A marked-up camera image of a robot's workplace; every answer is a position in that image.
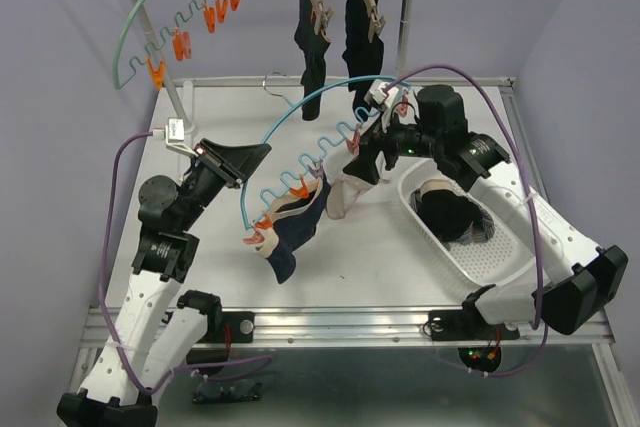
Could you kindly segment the aluminium mounting rail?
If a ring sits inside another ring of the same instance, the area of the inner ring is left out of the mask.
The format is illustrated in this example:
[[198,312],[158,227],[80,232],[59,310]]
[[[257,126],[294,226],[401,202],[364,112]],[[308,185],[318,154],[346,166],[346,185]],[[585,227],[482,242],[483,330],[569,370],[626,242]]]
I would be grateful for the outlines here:
[[[428,310],[422,307],[391,308],[257,308],[253,311],[253,341],[234,347],[253,349],[436,347],[478,344],[478,341],[433,342],[422,331]],[[501,346],[537,346],[543,329],[519,324],[520,338],[501,340]],[[90,309],[80,340],[81,348],[99,348],[107,330],[97,309]],[[549,330],[547,345],[613,344],[615,337],[606,314],[596,314],[571,336]]]

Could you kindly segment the black shorts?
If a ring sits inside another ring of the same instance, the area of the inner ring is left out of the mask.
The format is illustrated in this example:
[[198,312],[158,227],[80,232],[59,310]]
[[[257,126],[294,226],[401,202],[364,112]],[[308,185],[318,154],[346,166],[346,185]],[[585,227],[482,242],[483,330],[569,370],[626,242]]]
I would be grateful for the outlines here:
[[377,34],[369,41],[369,24],[364,0],[346,0],[346,40],[342,58],[350,78],[377,75],[382,70],[384,43]]
[[311,0],[299,0],[299,18],[294,41],[302,51],[305,62],[300,80],[304,96],[322,88],[326,80],[325,54],[331,42],[323,29],[316,33],[314,26],[315,14]]

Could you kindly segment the white clothes rack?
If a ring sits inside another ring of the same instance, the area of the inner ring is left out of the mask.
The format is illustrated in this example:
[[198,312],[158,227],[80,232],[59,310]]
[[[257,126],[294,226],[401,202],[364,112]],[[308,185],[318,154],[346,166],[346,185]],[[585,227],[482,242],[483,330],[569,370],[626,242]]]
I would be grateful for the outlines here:
[[[183,101],[177,93],[174,78],[168,71],[163,48],[166,45],[172,45],[175,59],[178,62],[184,59],[190,59],[192,56],[192,48],[189,42],[190,38],[184,30],[184,25],[186,25],[197,12],[203,12],[207,28],[211,26],[213,28],[211,32],[215,32],[216,26],[224,23],[226,20],[227,11],[229,9],[236,11],[241,0],[189,0],[187,4],[187,14],[178,10],[173,17],[171,28],[161,26],[158,29],[153,27],[145,10],[147,1],[148,0],[131,0],[133,6],[122,28],[112,60],[114,88],[116,90],[123,89],[136,76],[139,68],[146,68],[154,88],[157,91],[161,91],[163,88],[166,90],[176,116],[184,120],[186,131],[190,132],[194,128],[194,123],[188,117],[189,114],[186,113]],[[412,0],[402,0],[396,54],[396,75],[400,74],[406,63],[411,7]],[[131,68],[131,74],[126,79],[123,79],[120,75],[121,55],[124,42],[128,37],[133,22],[136,20],[139,22],[142,33],[146,39],[143,47],[145,56],[144,58],[133,56],[129,59],[128,65]]]

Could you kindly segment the black underwear beige waistband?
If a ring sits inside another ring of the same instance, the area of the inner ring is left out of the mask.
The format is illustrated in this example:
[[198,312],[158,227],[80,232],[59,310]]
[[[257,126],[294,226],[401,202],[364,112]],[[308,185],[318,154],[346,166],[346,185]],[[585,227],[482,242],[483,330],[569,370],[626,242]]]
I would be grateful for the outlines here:
[[422,224],[445,247],[460,237],[472,222],[491,217],[476,202],[458,195],[453,185],[445,179],[423,182],[411,193],[410,206]]

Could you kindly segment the left black shorts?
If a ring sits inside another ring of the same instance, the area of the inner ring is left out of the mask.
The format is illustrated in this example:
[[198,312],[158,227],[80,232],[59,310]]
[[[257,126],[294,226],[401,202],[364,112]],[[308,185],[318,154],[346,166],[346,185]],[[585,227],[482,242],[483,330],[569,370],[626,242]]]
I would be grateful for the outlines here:
[[294,41],[302,51],[305,62],[300,80],[304,96],[322,88],[326,80],[325,54],[331,42],[323,29],[316,33],[314,26],[315,14],[311,0],[299,0],[299,18]]

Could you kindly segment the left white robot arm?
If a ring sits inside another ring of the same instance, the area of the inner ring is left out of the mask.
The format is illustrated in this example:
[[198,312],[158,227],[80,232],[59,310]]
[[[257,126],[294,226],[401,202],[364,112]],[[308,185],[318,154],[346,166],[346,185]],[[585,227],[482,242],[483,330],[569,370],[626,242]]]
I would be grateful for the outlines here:
[[148,178],[138,192],[139,241],[123,304],[111,316],[105,292],[99,308],[108,336],[101,354],[75,393],[61,397],[57,415],[67,426],[153,426],[158,403],[197,341],[222,329],[218,296],[183,291],[199,240],[191,227],[224,188],[241,187],[271,148],[223,146],[202,139],[194,147],[170,142],[189,161],[181,182]]

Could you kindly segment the right black shorts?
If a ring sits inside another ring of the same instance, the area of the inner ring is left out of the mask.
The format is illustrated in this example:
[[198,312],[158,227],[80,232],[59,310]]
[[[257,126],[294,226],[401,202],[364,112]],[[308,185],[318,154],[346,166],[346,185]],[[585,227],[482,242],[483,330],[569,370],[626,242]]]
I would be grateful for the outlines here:
[[377,34],[369,41],[369,24],[364,0],[346,0],[346,40],[342,58],[350,78],[377,75],[382,70],[384,43]]

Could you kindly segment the black eyeglasses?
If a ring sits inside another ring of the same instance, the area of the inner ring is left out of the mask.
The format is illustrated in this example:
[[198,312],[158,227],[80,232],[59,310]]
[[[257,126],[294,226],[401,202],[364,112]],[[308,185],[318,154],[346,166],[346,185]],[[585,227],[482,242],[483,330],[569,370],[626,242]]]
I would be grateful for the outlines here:
[[261,399],[261,390],[260,382],[239,382],[234,385],[207,382],[197,388],[192,395],[192,403],[209,405],[257,401]]

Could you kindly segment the white perforated plastic basket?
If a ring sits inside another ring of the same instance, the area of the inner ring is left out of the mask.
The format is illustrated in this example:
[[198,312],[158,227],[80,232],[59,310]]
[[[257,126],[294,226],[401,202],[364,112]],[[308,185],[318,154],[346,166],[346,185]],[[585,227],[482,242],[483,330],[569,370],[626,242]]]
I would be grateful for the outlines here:
[[422,224],[410,206],[411,193],[423,182],[441,179],[433,161],[424,159],[411,165],[399,177],[397,192],[401,212],[408,224],[421,236],[427,253],[436,259],[436,271],[441,282],[451,291],[469,292],[493,284],[497,288],[515,288],[521,284],[536,286],[535,256],[531,246],[531,224],[524,220],[524,232],[519,233],[509,222],[516,211],[508,203],[518,201],[522,194],[517,174],[507,175],[507,185],[501,187],[493,182],[498,176],[476,181],[469,192],[464,192],[454,183],[454,191],[464,195],[484,208],[493,218],[495,234],[485,244],[445,247]]

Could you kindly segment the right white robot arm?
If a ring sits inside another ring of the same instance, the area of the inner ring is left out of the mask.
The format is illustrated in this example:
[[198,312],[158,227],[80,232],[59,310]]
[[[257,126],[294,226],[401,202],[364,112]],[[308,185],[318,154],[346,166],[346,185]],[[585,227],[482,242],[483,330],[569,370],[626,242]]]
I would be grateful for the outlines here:
[[[470,131],[462,97],[452,87],[422,88],[413,124],[393,120],[399,96],[390,82],[372,84],[365,101],[380,115],[344,171],[376,182],[379,156],[387,169],[401,157],[418,158],[398,182],[401,205],[448,270],[476,286],[466,306],[452,311],[451,320],[440,320],[440,337],[482,337],[495,325],[535,321],[574,334],[615,297],[628,264],[625,252],[616,245],[603,249],[578,232],[530,187],[513,154],[490,136]],[[418,216],[414,195],[419,182],[436,172],[455,194],[491,216],[495,238],[509,240],[514,253],[499,258],[491,242],[462,251],[438,239]]]

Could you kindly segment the grey striped underwear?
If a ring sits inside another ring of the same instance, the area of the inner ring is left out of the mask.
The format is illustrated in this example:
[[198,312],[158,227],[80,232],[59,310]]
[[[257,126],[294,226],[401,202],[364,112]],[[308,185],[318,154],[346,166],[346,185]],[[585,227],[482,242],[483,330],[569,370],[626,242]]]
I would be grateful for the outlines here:
[[495,230],[493,219],[491,217],[483,217],[480,221],[472,222],[460,237],[453,240],[453,243],[463,246],[485,244],[493,238]]

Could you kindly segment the navy underwear beige waistband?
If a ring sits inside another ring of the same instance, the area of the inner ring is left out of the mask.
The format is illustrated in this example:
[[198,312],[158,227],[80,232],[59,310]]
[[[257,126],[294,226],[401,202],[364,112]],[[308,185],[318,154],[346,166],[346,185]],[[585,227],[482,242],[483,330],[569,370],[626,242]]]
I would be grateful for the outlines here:
[[323,170],[308,183],[301,179],[301,187],[290,188],[274,200],[265,217],[252,226],[253,235],[243,240],[268,262],[279,284],[294,274],[297,266],[294,253],[315,236],[330,192]]

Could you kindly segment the pink plastic bag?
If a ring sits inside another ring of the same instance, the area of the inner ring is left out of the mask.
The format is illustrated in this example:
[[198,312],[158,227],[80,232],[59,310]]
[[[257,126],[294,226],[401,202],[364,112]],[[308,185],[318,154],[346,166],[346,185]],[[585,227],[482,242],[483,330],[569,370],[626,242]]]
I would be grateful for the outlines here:
[[324,170],[330,186],[330,193],[327,197],[325,210],[331,220],[344,219],[347,212],[355,206],[360,197],[381,183],[389,182],[381,173],[383,166],[381,155],[378,156],[376,162],[380,173],[380,181],[377,185],[371,185],[357,177],[344,174],[343,168],[355,158],[358,151],[358,148],[356,148],[354,152],[351,152],[348,148],[341,147],[325,159]]

